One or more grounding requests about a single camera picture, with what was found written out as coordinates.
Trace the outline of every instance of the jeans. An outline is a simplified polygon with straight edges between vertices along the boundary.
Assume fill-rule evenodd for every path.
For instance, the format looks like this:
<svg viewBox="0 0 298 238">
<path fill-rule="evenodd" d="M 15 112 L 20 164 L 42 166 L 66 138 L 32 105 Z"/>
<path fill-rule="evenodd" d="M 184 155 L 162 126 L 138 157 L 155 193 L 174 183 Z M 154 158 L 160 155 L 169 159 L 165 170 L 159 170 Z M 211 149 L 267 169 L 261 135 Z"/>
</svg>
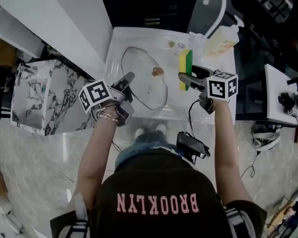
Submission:
<svg viewBox="0 0 298 238">
<path fill-rule="evenodd" d="M 178 155 L 184 156 L 184 153 L 179 150 L 176 145 L 169 144 L 167 141 L 165 141 L 164 134 L 157 130 L 155 132 L 145 133 L 138 136 L 132 146 L 122 150 L 117 156 L 115 167 L 118 167 L 123 161 L 129 158 L 143 153 L 145 150 L 159 147 L 173 150 Z"/>
</svg>

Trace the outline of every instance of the yellow sponge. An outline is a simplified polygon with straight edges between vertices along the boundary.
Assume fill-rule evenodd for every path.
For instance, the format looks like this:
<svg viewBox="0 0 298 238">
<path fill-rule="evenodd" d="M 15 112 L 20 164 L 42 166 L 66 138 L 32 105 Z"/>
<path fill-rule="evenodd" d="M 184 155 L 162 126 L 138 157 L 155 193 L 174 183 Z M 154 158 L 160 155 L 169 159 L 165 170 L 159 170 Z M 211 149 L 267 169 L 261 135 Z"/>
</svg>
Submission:
<svg viewBox="0 0 298 238">
<path fill-rule="evenodd" d="M 188 75 L 192 74 L 192 60 L 193 53 L 192 50 L 184 49 L 179 55 L 179 72 L 186 73 Z M 188 91 L 189 86 L 180 81 L 180 90 Z"/>
</svg>

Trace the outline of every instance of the soap bottle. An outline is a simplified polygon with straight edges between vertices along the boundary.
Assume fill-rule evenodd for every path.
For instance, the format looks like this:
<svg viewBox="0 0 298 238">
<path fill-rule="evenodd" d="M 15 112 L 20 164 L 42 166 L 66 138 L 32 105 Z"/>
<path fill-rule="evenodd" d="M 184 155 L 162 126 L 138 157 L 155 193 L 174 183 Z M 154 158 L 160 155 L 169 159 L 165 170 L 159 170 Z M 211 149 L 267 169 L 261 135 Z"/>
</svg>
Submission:
<svg viewBox="0 0 298 238">
<path fill-rule="evenodd" d="M 238 43 L 238 28 L 244 27 L 244 23 L 236 15 L 237 24 L 232 26 L 220 26 L 204 45 L 204 55 L 217 57 L 225 53 L 236 43 Z"/>
</svg>

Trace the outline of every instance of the tiled floor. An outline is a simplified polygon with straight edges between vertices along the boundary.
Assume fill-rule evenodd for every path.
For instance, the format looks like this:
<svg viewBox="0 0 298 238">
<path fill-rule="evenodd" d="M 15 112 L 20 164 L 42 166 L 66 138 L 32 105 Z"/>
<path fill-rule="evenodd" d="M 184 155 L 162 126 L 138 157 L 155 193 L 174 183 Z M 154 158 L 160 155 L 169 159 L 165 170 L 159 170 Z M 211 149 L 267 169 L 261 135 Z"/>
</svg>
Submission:
<svg viewBox="0 0 298 238">
<path fill-rule="evenodd" d="M 154 128 L 156 120 L 134 118 L 117 129 L 114 142 L 126 147 L 133 142 L 139 126 Z M 187 122 L 164 121 L 167 140 L 175 143 L 177 133 L 188 130 Z M 235 132 L 240 152 L 240 171 L 253 161 L 256 151 L 251 147 L 251 122 L 236 122 Z M 211 157 L 197 160 L 197 167 L 215 186 L 215 128 L 209 124 L 194 124 L 196 137 L 210 147 Z M 294 144 L 293 128 L 282 128 L 281 142 L 272 150 L 262 152 L 256 162 L 256 175 L 243 177 L 247 190 L 262 208 L 270 207 L 283 196 L 290 197 L 298 188 L 298 144 Z M 39 136 L 0 121 L 0 169 L 4 175 L 8 196 L 15 215 L 28 228 L 35 228 L 47 216 L 56 216 L 68 203 L 75 185 L 78 164 L 88 143 L 91 130 Z M 112 171 L 118 152 L 112 147 L 107 170 Z"/>
</svg>

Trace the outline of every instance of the white sneaker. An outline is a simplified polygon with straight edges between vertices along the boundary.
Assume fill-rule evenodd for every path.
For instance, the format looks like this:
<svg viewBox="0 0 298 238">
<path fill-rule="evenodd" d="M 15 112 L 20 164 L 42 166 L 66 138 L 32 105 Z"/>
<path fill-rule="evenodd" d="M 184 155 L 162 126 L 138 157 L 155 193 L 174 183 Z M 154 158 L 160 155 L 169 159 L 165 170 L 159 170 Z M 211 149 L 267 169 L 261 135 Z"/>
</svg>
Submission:
<svg viewBox="0 0 298 238">
<path fill-rule="evenodd" d="M 159 130 L 163 133 L 163 135 L 166 135 L 167 133 L 167 127 L 164 124 L 158 124 L 155 130 Z"/>
<path fill-rule="evenodd" d="M 139 128 L 139 129 L 137 129 L 136 132 L 135 132 L 135 138 L 139 137 L 140 135 L 145 134 L 145 132 L 146 132 L 146 131 L 145 131 L 144 128 Z"/>
</svg>

